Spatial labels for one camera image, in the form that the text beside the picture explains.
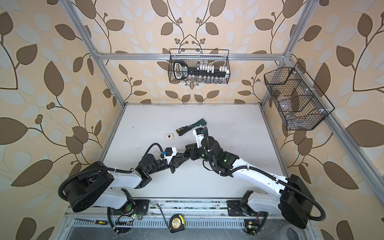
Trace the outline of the beige earbud charging case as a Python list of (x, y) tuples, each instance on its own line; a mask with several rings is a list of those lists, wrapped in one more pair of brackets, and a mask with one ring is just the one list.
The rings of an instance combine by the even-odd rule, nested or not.
[(174, 139), (175, 135), (174, 134), (166, 134), (166, 139), (167, 140), (172, 140)]

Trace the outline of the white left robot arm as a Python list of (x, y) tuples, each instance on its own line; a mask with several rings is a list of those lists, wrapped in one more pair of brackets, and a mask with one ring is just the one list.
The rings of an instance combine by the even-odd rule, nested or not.
[(133, 203), (129, 189), (142, 189), (151, 175), (164, 170), (176, 171), (184, 162), (195, 157), (197, 144), (186, 146), (184, 153), (176, 148), (161, 149), (160, 158), (146, 151), (138, 166), (130, 170), (108, 168), (97, 161), (83, 171), (64, 180), (58, 189), (59, 197), (70, 203), (75, 213), (90, 207), (109, 207), (125, 210)]

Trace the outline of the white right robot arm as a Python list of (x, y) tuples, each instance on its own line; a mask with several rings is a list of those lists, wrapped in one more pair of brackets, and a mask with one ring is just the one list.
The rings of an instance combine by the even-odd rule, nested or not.
[(224, 151), (213, 137), (204, 137), (186, 146), (192, 160), (201, 159), (210, 164), (221, 177), (246, 181), (276, 198), (269, 208), (253, 194), (247, 198), (247, 209), (254, 212), (276, 211), (292, 225), (304, 229), (308, 221), (326, 219), (324, 208), (315, 200), (303, 180), (296, 176), (279, 176), (259, 169), (239, 156)]

